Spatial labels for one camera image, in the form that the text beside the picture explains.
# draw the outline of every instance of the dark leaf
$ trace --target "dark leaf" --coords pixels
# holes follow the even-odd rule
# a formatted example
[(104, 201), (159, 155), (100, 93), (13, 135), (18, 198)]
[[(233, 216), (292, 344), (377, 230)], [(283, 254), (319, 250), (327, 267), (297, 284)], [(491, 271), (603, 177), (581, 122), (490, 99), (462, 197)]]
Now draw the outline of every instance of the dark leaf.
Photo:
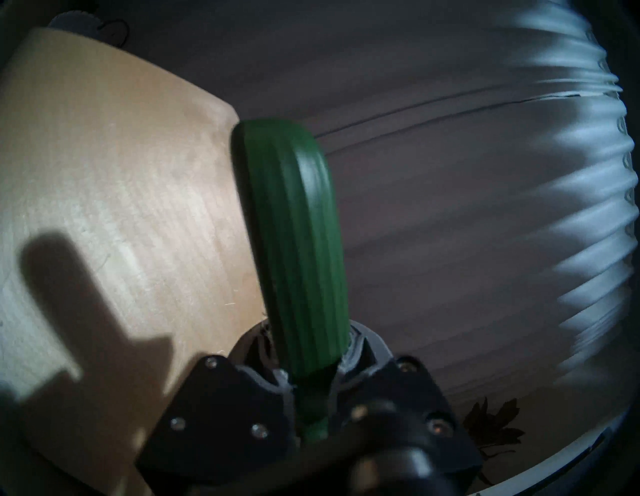
[(467, 414), (465, 420), (462, 422), (462, 426), (468, 431), (472, 430), (480, 419), (480, 404), (476, 403), (471, 409), (471, 412)]
[(507, 401), (504, 405), (502, 405), (500, 411), (495, 415), (495, 426), (499, 429), (505, 427), (509, 422), (516, 418), (519, 411), (520, 409), (516, 406), (515, 398)]
[(524, 431), (521, 431), (520, 429), (505, 427), (504, 429), (500, 430), (496, 444), (520, 444), (520, 440), (518, 438), (523, 434)]
[(484, 482), (487, 486), (495, 486), (489, 479), (487, 479), (482, 472), (478, 474), (478, 479)]

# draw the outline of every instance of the light wood surface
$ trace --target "light wood surface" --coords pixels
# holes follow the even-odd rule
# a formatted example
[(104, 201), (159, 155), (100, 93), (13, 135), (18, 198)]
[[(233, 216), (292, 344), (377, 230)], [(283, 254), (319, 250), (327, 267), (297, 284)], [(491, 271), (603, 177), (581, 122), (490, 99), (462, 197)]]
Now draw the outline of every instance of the light wood surface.
[(233, 108), (108, 45), (36, 29), (0, 79), (0, 379), (32, 445), (108, 494), (189, 363), (262, 298)]

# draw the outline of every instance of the screw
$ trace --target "screw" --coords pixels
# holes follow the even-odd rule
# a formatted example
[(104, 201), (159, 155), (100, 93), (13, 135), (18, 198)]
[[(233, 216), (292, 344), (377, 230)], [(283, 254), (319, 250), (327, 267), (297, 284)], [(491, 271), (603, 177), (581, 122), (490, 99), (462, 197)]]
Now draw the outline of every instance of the screw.
[(400, 363), (398, 363), (398, 368), (402, 372), (417, 372), (418, 371), (418, 367), (416, 367), (411, 362), (400, 362)]
[(358, 420), (363, 419), (369, 413), (369, 409), (365, 404), (359, 404), (358, 406), (354, 406), (351, 409), (351, 420), (354, 422), (358, 422)]
[(174, 431), (184, 431), (184, 428), (187, 426), (187, 422), (185, 422), (182, 417), (171, 419), (170, 424)]
[(251, 426), (251, 435), (256, 439), (266, 439), (269, 431), (262, 424), (254, 424)]
[(450, 438), (453, 436), (453, 426), (445, 419), (429, 419), (427, 420), (427, 429), (437, 437)]

